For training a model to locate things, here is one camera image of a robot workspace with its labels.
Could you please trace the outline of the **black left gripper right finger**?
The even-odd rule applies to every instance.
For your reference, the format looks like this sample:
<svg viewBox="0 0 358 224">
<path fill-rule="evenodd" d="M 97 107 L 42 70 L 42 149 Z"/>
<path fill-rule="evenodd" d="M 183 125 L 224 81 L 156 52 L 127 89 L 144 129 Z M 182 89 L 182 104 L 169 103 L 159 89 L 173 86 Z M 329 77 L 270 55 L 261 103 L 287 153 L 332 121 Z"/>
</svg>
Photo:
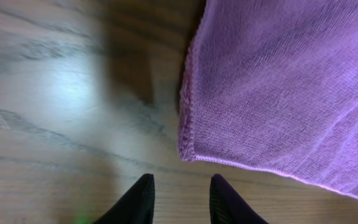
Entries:
<svg viewBox="0 0 358 224">
<path fill-rule="evenodd" d="M 220 174 L 214 174 L 209 188 L 211 224 L 267 224 Z"/>
</svg>

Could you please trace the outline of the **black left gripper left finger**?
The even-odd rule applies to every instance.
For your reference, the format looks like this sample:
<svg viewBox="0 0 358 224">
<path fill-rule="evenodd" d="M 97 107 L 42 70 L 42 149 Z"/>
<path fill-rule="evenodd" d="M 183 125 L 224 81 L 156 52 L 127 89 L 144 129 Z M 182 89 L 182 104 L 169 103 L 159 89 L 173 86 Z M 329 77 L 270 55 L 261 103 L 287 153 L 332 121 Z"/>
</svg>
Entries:
<svg viewBox="0 0 358 224">
<path fill-rule="evenodd" d="M 144 174 L 94 224 L 152 224 L 154 206 L 154 175 Z"/>
</svg>

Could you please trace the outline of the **purple microfiber cloth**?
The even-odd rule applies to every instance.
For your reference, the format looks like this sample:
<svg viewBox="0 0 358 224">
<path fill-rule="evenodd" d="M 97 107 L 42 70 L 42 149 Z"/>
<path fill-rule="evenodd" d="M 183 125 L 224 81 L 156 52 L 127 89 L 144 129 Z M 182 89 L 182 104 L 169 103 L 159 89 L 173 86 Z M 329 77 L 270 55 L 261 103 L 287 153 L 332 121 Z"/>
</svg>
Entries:
<svg viewBox="0 0 358 224">
<path fill-rule="evenodd" d="M 207 1 L 178 152 L 358 199 L 358 0 Z"/>
</svg>

